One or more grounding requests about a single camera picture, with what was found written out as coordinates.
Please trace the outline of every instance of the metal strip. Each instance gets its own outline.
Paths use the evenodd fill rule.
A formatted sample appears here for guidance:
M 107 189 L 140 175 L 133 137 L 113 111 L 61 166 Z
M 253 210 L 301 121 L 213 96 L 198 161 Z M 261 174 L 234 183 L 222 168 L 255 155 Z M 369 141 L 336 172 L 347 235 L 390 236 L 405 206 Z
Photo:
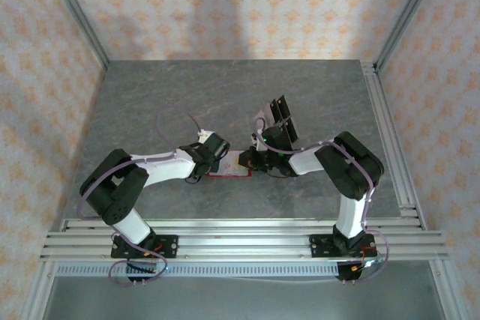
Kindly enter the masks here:
M 315 262 L 308 236 L 331 233 L 333 220 L 164 220 L 157 232 L 180 236 L 177 261 L 195 262 Z M 377 219 L 388 236 L 391 258 L 398 260 L 448 259 L 442 232 L 419 231 L 418 219 Z M 42 259 L 56 261 L 111 261 L 112 230 L 100 221 L 80 228 L 71 221 L 65 232 L 50 232 Z M 150 225 L 163 225 L 153 220 Z M 385 252 L 385 243 L 377 238 Z M 341 262 L 347 258 L 322 259 Z
M 57 277 L 107 277 L 113 262 L 61 262 Z M 141 271 L 119 265 L 114 275 L 144 277 Z M 316 262 L 303 265 L 295 262 L 173 262 L 162 277 L 334 277 L 338 275 L 335 263 Z
M 402 217 L 419 217 L 416 208 L 401 208 L 400 215 Z
M 192 220 L 146 220 L 149 226 L 159 229 L 214 229 L 227 230 L 245 228 L 247 230 L 258 231 L 260 229 L 290 229 L 290 228 L 322 228 L 328 227 L 332 230 L 332 226 L 336 220 L 315 220 L 315 219 L 248 219 L 248 220 L 236 220 L 236 219 L 222 219 L 222 220 L 210 220 L 210 219 L 192 219 Z M 371 218 L 368 219 L 367 224 L 369 226 L 420 226 L 420 222 L 417 219 L 404 219 L 400 217 L 383 217 L 383 218 Z M 68 220 L 66 231 L 69 232 L 72 229 L 109 229 L 110 227 L 101 220 Z
M 426 229 L 425 217 L 421 210 L 422 207 L 419 204 L 416 190 L 413 186 L 412 176 L 405 161 L 404 153 L 401 150 L 380 78 L 375 73 L 364 73 L 364 79 L 373 105 L 373 112 L 375 113 L 375 118 L 378 123 L 380 137 L 382 138 L 388 168 L 390 169 L 399 206 L 414 205 L 421 226 L 423 229 Z
M 446 320 L 470 319 L 461 296 L 460 286 L 454 275 L 452 262 L 442 260 L 430 261 L 436 290 L 442 304 Z
M 108 59 L 107 53 L 103 48 L 101 42 L 98 40 L 95 31 L 90 25 L 89 20 L 87 19 L 85 13 L 80 6 L 78 0 L 64 0 L 65 4 L 68 7 L 68 10 L 71 12 L 72 16 L 76 20 L 78 26 L 82 29 L 83 34 L 87 38 L 88 43 L 92 47 L 93 52 L 98 58 L 98 61 L 102 65 L 104 70 L 107 70 L 110 60 Z
M 387 41 L 385 42 L 385 45 L 383 46 L 382 51 L 380 52 L 375 62 L 376 70 L 378 72 L 381 72 L 382 69 L 385 67 L 386 62 L 388 61 L 390 55 L 400 41 L 402 35 L 405 32 L 405 29 L 409 25 L 410 20 L 412 19 L 416 10 L 419 8 L 421 2 L 422 0 L 408 0 L 408 2 L 406 3 L 405 8 L 403 9 L 400 17 L 395 23 L 394 28 L 388 36 Z
M 57 264 L 46 262 L 41 265 L 28 293 L 27 301 L 22 310 L 22 320 L 38 320 L 44 317 L 48 298 L 55 279 Z
M 412 234 L 388 234 L 390 244 L 444 244 L 445 238 L 441 232 L 417 232 Z M 382 238 L 377 241 L 384 244 Z M 226 246 L 255 246 L 255 247 L 294 247 L 308 246 L 308 235 L 303 236 L 254 236 L 254 235 L 198 235 L 181 236 L 181 247 L 226 247 Z M 111 247 L 112 239 L 109 235 L 103 236 L 55 236 L 50 235 L 46 241 L 46 247 Z

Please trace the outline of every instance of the metal frame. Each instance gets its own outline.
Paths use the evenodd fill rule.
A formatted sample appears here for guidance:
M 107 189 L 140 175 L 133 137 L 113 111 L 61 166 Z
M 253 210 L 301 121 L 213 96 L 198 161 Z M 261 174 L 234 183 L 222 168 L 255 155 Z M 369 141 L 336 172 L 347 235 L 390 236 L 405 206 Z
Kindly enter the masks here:
M 314 264 L 308 237 L 330 234 L 334 220 L 151 220 L 158 234 L 180 237 L 171 262 L 307 262 Z M 426 232 L 413 218 L 376 219 L 372 229 L 388 236 L 391 260 L 448 259 L 442 232 Z M 50 232 L 41 259 L 54 262 L 99 262 L 110 258 L 112 229 L 102 221 L 70 220 L 65 232 Z M 385 252 L 382 239 L 377 247 Z M 321 258 L 343 262 L 346 258 Z
M 393 50 L 400 41 L 421 2 L 422 0 L 408 0 L 406 2 L 405 8 L 402 10 L 397 22 L 395 23 L 395 26 L 391 30 L 391 33 L 385 42 L 385 45 L 375 61 L 375 68 L 378 72 L 381 72 L 385 67 L 386 62 L 393 53 Z
M 110 60 L 78 0 L 64 0 L 86 36 L 92 50 L 107 70 Z M 412 177 L 402 155 L 378 73 L 406 31 L 422 0 L 408 0 L 375 63 L 363 63 L 364 79 L 391 170 L 400 207 L 400 218 L 372 219 L 372 228 L 382 229 L 390 238 L 391 259 L 430 261 L 442 308 L 447 320 L 468 319 L 460 296 L 455 270 L 449 261 L 442 232 L 427 230 Z M 234 261 L 268 262 L 277 265 L 319 264 L 312 259 L 306 235 L 329 233 L 334 220 L 152 220 L 158 232 L 181 235 L 177 264 L 211 264 Z M 107 264 L 110 259 L 110 234 L 102 222 L 64 220 L 60 232 L 48 234 L 42 252 L 43 263 L 27 297 L 22 320 L 41 319 L 57 274 L 59 262 L 67 264 Z M 385 245 L 378 240 L 379 249 Z M 326 259 L 336 263 L 339 259 Z
M 368 224 L 371 229 L 381 229 L 387 235 L 391 242 L 392 261 L 429 261 L 447 320 L 468 319 L 444 235 L 442 232 L 426 230 L 380 79 L 372 63 L 363 63 L 362 68 L 400 207 L 400 217 L 373 218 Z M 311 257 L 308 235 L 331 233 L 334 220 L 150 220 L 147 223 L 157 233 L 180 236 L 177 259 L 170 260 L 173 267 L 195 268 L 199 271 L 200 268 L 211 268 L 215 264 L 232 269 L 242 263 L 251 267 L 272 264 L 292 269 L 298 264 L 305 266 L 304 276 L 319 276 L 314 272 L 309 273 L 308 269 L 318 264 L 336 264 L 345 260 L 330 258 L 319 262 L 319 259 Z M 80 271 L 80 265 L 111 264 L 112 233 L 102 221 L 73 219 L 65 220 L 60 232 L 50 232 L 41 253 L 41 260 L 45 262 L 39 276 L 41 281 L 35 283 L 37 291 L 32 291 L 36 295 L 29 297 L 27 304 L 30 305 L 25 308 L 23 319 L 38 319 L 38 314 L 45 310 L 54 278 L 51 275 L 56 275 L 59 265 L 63 266 L 64 271 L 66 267 L 68 272 L 72 268 Z M 385 250 L 383 241 L 376 241 L 379 250 Z
M 413 177 L 403 156 L 401 144 L 395 123 L 390 114 L 389 105 L 383 91 L 380 75 L 372 63 L 361 63 L 364 72 L 364 79 L 370 94 L 370 100 L 375 112 L 383 147 L 387 157 L 388 168 L 390 169 L 401 216 L 413 213 L 408 209 L 414 209 L 420 220 L 421 227 L 428 231 L 425 216 L 417 197 L 416 189 L 413 186 Z M 443 312 L 447 320 L 469 319 L 467 308 L 463 298 L 460 296 L 460 286 L 455 276 L 455 269 L 449 259 L 435 259 L 430 261 L 430 269 L 436 283 L 436 290 L 442 304 Z
M 101 42 L 98 40 L 98 37 L 95 34 L 92 25 L 90 24 L 88 18 L 83 12 L 80 3 L 78 2 L 78 0 L 64 0 L 64 2 L 65 5 L 67 5 L 68 10 L 76 20 L 76 23 L 82 30 L 82 33 L 85 35 L 91 49 L 97 56 L 98 61 L 102 65 L 103 69 L 107 71 L 110 60 L 108 59 L 108 55 L 105 52 L 105 49 L 103 48 Z
M 37 320 L 44 317 L 56 271 L 56 262 L 44 262 L 40 265 L 40 269 L 28 291 L 22 315 L 20 316 L 21 320 Z

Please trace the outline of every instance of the patterned wallpaper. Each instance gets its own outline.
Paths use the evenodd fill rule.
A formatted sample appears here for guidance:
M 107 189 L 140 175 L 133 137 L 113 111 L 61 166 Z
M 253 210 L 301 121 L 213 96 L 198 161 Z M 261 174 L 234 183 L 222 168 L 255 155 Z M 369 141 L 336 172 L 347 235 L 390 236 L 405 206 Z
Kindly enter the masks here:
M 373 61 L 407 0 L 79 0 L 112 60 Z
M 0 0 L 0 318 L 19 319 L 101 66 L 62 0 Z
M 448 230 L 478 319 L 480 0 L 424 0 L 382 82 L 428 225 Z

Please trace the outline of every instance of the robotic arm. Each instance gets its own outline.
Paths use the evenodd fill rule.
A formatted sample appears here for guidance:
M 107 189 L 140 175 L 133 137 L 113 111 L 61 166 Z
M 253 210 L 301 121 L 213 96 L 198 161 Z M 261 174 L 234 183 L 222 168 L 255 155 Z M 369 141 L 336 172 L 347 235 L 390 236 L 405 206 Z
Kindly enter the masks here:
M 298 136 L 284 96 L 257 114 L 256 125 L 253 146 L 240 155 L 239 163 L 253 171 L 268 173 L 277 169 L 285 177 L 325 171 L 340 192 L 340 212 L 330 244 L 320 244 L 323 245 L 321 253 L 325 256 L 358 254 L 367 240 L 362 221 L 368 201 L 385 171 L 382 162 L 346 131 L 331 141 L 293 150 L 292 144 Z
M 80 195 L 84 196 L 90 186 L 113 167 L 126 165 L 100 182 L 86 201 L 107 225 L 123 234 L 132 244 L 145 250 L 156 250 L 168 239 L 155 234 L 135 211 L 135 202 L 148 185 L 169 179 L 198 182 L 204 174 L 218 170 L 230 144 L 212 131 L 201 130 L 198 135 L 197 142 L 176 149 L 174 154 L 142 156 L 129 155 L 122 149 L 112 151 L 82 184 Z M 116 184 L 113 177 L 121 182 Z M 113 243 L 113 258 L 145 257 L 143 252 L 120 236 L 115 236 Z
M 340 192 L 340 213 L 332 235 L 311 235 L 312 256 L 362 256 L 359 254 L 374 239 L 365 234 L 363 221 L 371 194 L 384 173 L 380 160 L 348 132 L 329 142 L 293 150 L 298 136 L 283 96 L 259 112 L 256 125 L 253 146 L 240 154 L 239 165 L 265 173 L 277 169 L 284 177 L 325 171 Z M 122 149 L 112 151 L 80 188 L 101 219 L 123 235 L 113 238 L 111 256 L 144 259 L 149 253 L 141 248 L 150 254 L 174 257 L 178 239 L 172 238 L 177 237 L 156 235 L 135 211 L 135 202 L 148 185 L 174 178 L 194 184 L 203 175 L 217 172 L 229 149 L 230 144 L 218 134 L 201 130 L 197 142 L 181 146 L 173 154 L 142 156 Z M 166 247 L 158 251 L 166 243 L 175 243 L 170 254 Z

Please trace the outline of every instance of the wire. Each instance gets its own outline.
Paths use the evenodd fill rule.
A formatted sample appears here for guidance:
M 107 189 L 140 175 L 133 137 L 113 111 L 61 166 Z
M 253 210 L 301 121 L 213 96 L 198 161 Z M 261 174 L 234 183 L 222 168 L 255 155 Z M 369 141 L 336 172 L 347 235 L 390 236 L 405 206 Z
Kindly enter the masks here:
M 356 167 L 360 171 L 360 173 L 365 177 L 365 179 L 368 182 L 369 190 L 367 191 L 367 194 L 365 196 L 365 207 L 364 207 L 363 213 L 361 215 L 360 225 L 361 225 L 361 229 L 365 232 L 365 234 L 378 235 L 383 239 L 383 241 L 385 242 L 385 258 L 384 258 L 380 268 L 378 268 L 375 272 L 373 272 L 369 276 L 365 277 L 364 279 L 358 279 L 358 280 L 344 280 L 344 283 L 357 283 L 359 281 L 365 281 L 365 280 L 373 279 L 378 274 L 380 274 L 383 271 L 383 269 L 385 269 L 385 266 L 387 265 L 387 262 L 389 262 L 389 258 L 390 258 L 390 243 L 389 243 L 389 240 L 387 239 L 387 237 L 382 232 L 380 232 L 378 230 L 373 230 L 373 229 L 368 230 L 367 226 L 365 225 L 367 223 L 367 213 L 368 213 L 368 209 L 370 207 L 372 193 L 375 190 L 374 183 L 372 182 L 371 177 L 365 171 L 365 169 L 363 169 L 363 167 L 355 160 L 355 158 L 353 156 L 348 154 L 348 152 L 347 152 L 347 150 L 345 150 L 345 148 L 339 146 L 339 144 L 336 144 L 334 142 L 320 142 L 319 144 L 320 145 L 330 145 L 330 146 L 333 146 L 335 149 L 337 149 L 348 160 L 350 160 L 351 164 L 353 164 L 354 167 Z
M 262 119 L 264 121 L 264 123 L 266 124 L 265 122 L 265 119 L 263 118 L 257 118 L 256 120 L 259 120 L 259 119 Z M 365 196 L 365 207 L 364 207 L 364 210 L 363 210 L 363 213 L 361 215 L 361 229 L 366 233 L 366 234 L 372 234 L 372 235 L 377 235 L 377 236 L 380 236 L 383 241 L 385 241 L 385 248 L 386 248 L 386 252 L 385 252 L 385 258 L 384 258 L 384 261 L 382 262 L 382 265 L 380 266 L 380 268 L 378 270 L 376 270 L 374 273 L 372 273 L 371 275 L 369 275 L 368 277 L 365 277 L 364 279 L 359 279 L 359 280 L 344 280 L 343 283 L 355 283 L 355 282 L 358 282 L 358 281 L 365 281 L 365 280 L 369 280 L 369 279 L 373 279 L 374 277 L 376 277 L 378 274 L 380 274 L 383 269 L 385 268 L 385 266 L 387 265 L 387 262 L 389 261 L 389 258 L 390 258 L 390 243 L 389 243 L 389 240 L 388 238 L 380 231 L 378 230 L 367 230 L 367 227 L 366 227 L 366 223 L 367 223 L 367 212 L 368 212 L 368 209 L 370 207 L 370 202 L 371 202 L 371 196 L 372 196 L 372 193 L 374 192 L 375 190 L 375 186 L 374 186 L 374 183 L 372 182 L 372 179 L 371 177 L 369 176 L 369 174 L 365 171 L 365 169 L 355 160 L 355 158 L 353 156 L 351 156 L 350 154 L 348 154 L 347 150 L 345 150 L 344 147 L 341 147 L 339 146 L 339 144 L 336 144 L 334 142 L 318 142 L 317 144 L 312 144 L 306 148 L 302 148 L 302 149 L 299 149 L 299 150 L 295 150 L 295 151 L 284 151 L 284 150 L 280 150 L 280 149 L 276 149 L 276 148 L 273 148 L 271 147 L 270 145 L 266 144 L 265 141 L 263 140 L 263 137 L 261 136 L 261 132 L 259 134 L 259 130 L 255 130 L 256 131 L 256 140 L 259 141 L 260 143 L 262 143 L 267 149 L 271 150 L 271 151 L 274 151 L 276 153 L 282 153 L 282 154 L 298 154 L 298 153 L 302 153 L 306 150 L 309 150 L 309 149 L 312 149 L 312 148 L 315 148 L 315 147 L 322 147 L 322 146 L 326 146 L 326 145 L 329 145 L 329 146 L 332 146 L 334 147 L 335 149 L 337 149 L 340 153 L 342 153 L 348 160 L 350 160 L 351 164 L 354 165 L 354 167 L 356 167 L 360 173 L 364 176 L 364 178 L 367 180 L 368 182 L 368 191 L 367 191 L 367 194 Z
M 167 261 L 167 259 L 165 259 L 165 257 L 160 255 L 159 253 L 156 253 L 156 252 L 153 252 L 151 250 L 147 250 L 147 249 L 144 249 L 142 247 L 139 247 L 138 245 L 136 245 L 136 244 L 132 243 L 130 240 L 128 240 L 128 238 L 126 236 L 124 236 L 121 232 L 119 232 L 115 226 L 112 226 L 112 228 L 116 232 L 118 232 L 120 234 L 121 238 L 128 245 L 133 247 L 134 249 L 137 249 L 137 250 L 141 251 L 142 253 L 148 253 L 148 254 L 150 254 L 150 255 L 152 255 L 156 258 L 159 258 L 160 260 L 163 261 L 163 263 L 164 263 L 163 269 L 161 271 L 159 271 L 157 274 L 155 274 L 153 277 L 150 277 L 147 280 L 143 279 L 142 280 L 143 285 L 145 285 L 146 283 L 151 283 L 152 281 L 155 281 L 156 279 L 158 279 L 161 276 L 161 274 L 163 274 L 168 269 L 168 261 Z M 120 265 L 120 264 L 127 264 L 127 265 L 133 265 L 133 266 L 135 266 L 135 265 L 152 265 L 151 262 L 141 262 L 141 261 L 132 262 L 131 260 L 119 260 L 119 261 L 113 263 L 112 266 L 110 267 L 110 269 L 108 270 L 108 280 L 112 284 L 120 286 L 122 288 L 128 288 L 128 287 L 131 287 L 131 286 L 135 286 L 137 284 L 137 282 L 133 281 L 132 283 L 120 283 L 113 278 L 113 276 L 112 276 L 113 269 L 115 268 L 115 266 Z
M 166 106 L 163 106 L 161 108 L 159 108 L 159 110 L 157 111 L 157 114 L 155 115 L 155 129 L 157 130 L 157 133 L 159 135 L 160 138 L 162 138 L 163 141 L 165 141 L 166 144 L 170 145 L 170 147 L 172 147 L 172 153 L 170 155 L 167 155 L 165 157 L 149 157 L 149 158 L 140 158 L 140 159 L 135 159 L 135 160 L 129 160 L 129 161 L 126 161 L 124 163 L 121 163 L 121 164 L 118 164 L 117 166 L 114 166 L 112 167 L 111 169 L 107 170 L 105 173 L 102 174 L 102 176 L 100 176 L 90 187 L 88 187 L 87 191 L 85 191 L 85 193 L 82 195 L 82 197 L 80 198 L 80 201 L 79 201 L 79 204 L 78 206 L 76 207 L 76 215 L 81 219 L 81 220 L 97 220 L 97 219 L 101 219 L 101 217 L 86 217 L 83 215 L 83 208 L 85 207 L 85 203 L 87 203 L 87 198 L 92 194 L 92 192 L 105 180 L 107 179 L 109 176 L 113 175 L 115 172 L 117 172 L 118 170 L 120 169 L 123 169 L 124 167 L 126 166 L 129 166 L 131 164 L 135 164 L 135 163 L 141 163 L 141 162 L 145 162 L 145 163 L 150 163 L 150 162 L 160 162 L 160 161 L 165 161 L 165 160 L 170 160 L 170 159 L 173 159 L 175 156 L 176 156 L 176 147 L 175 145 L 173 144 L 173 142 L 170 140 L 170 138 L 163 134 L 158 126 L 158 117 L 159 115 L 167 110 L 167 109 L 179 109 L 181 111 L 183 111 L 185 114 L 188 115 L 188 117 L 195 123 L 196 125 L 196 128 L 198 129 L 198 131 L 200 132 L 201 131 L 201 127 L 200 125 L 198 124 L 197 120 L 189 113 L 187 112 L 184 108 L 182 108 L 181 106 L 177 105 L 177 104 L 167 104 Z M 160 260 L 163 261 L 164 263 L 164 267 L 161 271 L 158 272 L 158 274 L 154 275 L 153 277 L 150 277 L 149 279 L 145 280 L 143 279 L 142 280 L 142 284 L 145 285 L 146 283 L 150 283 L 151 281 L 154 281 L 156 279 L 158 279 L 161 274 L 163 274 L 165 272 L 165 270 L 168 268 L 168 261 L 167 259 L 165 259 L 161 254 L 159 253 L 156 253 L 154 251 L 151 251 L 151 250 L 147 250 L 147 249 L 144 249 L 142 247 L 139 247 L 138 245 L 132 243 L 130 240 L 128 240 L 128 238 L 126 236 L 124 236 L 115 226 L 112 226 L 112 228 L 115 230 L 115 233 L 111 235 L 111 237 L 113 237 L 116 233 L 119 234 L 119 236 L 128 244 L 130 245 L 131 247 L 133 247 L 134 249 L 136 250 L 139 250 L 140 252 L 142 253 L 148 253 L 149 255 L 151 256 L 154 256 L 155 258 L 158 258 Z M 109 272 L 108 272 L 108 278 L 109 278 L 109 281 L 117 286 L 121 286 L 121 287 L 129 287 L 129 286 L 135 286 L 137 284 L 136 281 L 134 281 L 133 283 L 119 283 L 117 282 L 116 280 L 114 280 L 113 276 L 112 276 L 112 272 L 113 272 L 113 269 L 115 268 L 115 266 L 117 265 L 120 265 L 120 264 L 127 264 L 127 265 L 130 265 L 130 266 L 135 266 L 135 265 L 151 265 L 151 262 L 141 262 L 141 261 L 135 261 L 135 262 L 132 262 L 131 260 L 120 260 L 120 261 L 117 261 L 115 262 L 114 264 L 112 264 L 112 266 L 110 267 L 109 269 Z

